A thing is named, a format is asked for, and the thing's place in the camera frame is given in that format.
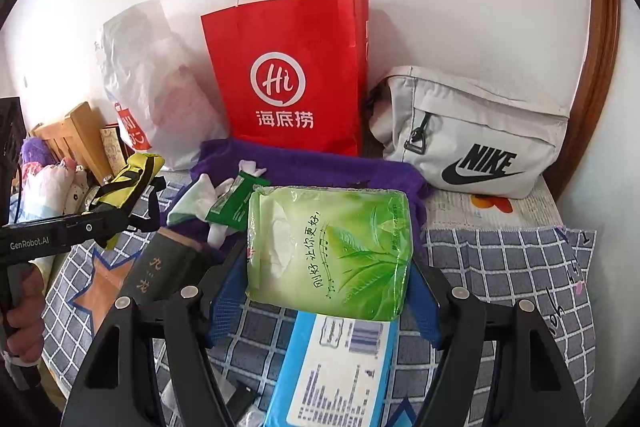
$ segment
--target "newspaper sheet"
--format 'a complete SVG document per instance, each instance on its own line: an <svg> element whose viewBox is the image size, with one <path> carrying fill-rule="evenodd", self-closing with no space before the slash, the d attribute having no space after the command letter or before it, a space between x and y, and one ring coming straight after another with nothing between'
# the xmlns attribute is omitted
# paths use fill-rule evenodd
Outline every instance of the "newspaper sheet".
<svg viewBox="0 0 640 427"><path fill-rule="evenodd" d="M428 229L509 230L562 226L542 176L522 200L436 190L425 201Z"/></svg>

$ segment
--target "blue gripper pad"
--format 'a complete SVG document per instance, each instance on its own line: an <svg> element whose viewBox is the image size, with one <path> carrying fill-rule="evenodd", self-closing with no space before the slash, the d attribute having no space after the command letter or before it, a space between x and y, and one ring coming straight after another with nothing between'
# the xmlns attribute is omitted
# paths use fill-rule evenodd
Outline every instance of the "blue gripper pad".
<svg viewBox="0 0 640 427"><path fill-rule="evenodd" d="M411 263L409 271L406 303L411 307L420 335L427 339L431 346L438 349L442 343L438 323L438 305L414 263Z"/></svg>
<svg viewBox="0 0 640 427"><path fill-rule="evenodd" d="M218 298L211 303L211 326L207 333L207 346L214 346L231 331L231 326L242 313L240 304L244 301L247 284L246 254L241 253L226 276Z"/></svg>

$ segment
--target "blue package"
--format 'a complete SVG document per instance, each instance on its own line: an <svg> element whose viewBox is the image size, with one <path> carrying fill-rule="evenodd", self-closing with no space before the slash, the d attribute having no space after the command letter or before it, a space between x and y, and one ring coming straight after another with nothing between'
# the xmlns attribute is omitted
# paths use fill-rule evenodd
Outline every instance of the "blue package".
<svg viewBox="0 0 640 427"><path fill-rule="evenodd" d="M407 397L387 420L385 427L411 427L415 422L415 411Z"/></svg>
<svg viewBox="0 0 640 427"><path fill-rule="evenodd" d="M265 427L378 427L398 322L298 312Z"/></svg>

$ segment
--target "barcode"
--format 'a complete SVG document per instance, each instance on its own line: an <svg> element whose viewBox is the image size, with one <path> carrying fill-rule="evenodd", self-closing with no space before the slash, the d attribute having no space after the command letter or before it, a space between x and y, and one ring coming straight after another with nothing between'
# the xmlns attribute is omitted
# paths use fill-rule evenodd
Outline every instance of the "barcode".
<svg viewBox="0 0 640 427"><path fill-rule="evenodd" d="M380 349L381 334L381 323L355 321L353 333L351 334L351 342L349 343L349 352L362 353L363 355L377 355Z"/></svg>

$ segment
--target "white plastic bag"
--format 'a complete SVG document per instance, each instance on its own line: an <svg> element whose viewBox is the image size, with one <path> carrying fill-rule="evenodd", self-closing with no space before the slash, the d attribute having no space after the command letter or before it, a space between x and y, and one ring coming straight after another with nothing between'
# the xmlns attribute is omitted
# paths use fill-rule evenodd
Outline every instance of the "white plastic bag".
<svg viewBox="0 0 640 427"><path fill-rule="evenodd" d="M104 23L96 55L120 135L133 150L159 154L175 171L196 164L203 141L227 136L224 118L196 83L159 0Z"/></svg>
<svg viewBox="0 0 640 427"><path fill-rule="evenodd" d="M539 89L515 92L428 68L394 68L369 125L387 160L434 187L525 198L558 158L567 111Z"/></svg>

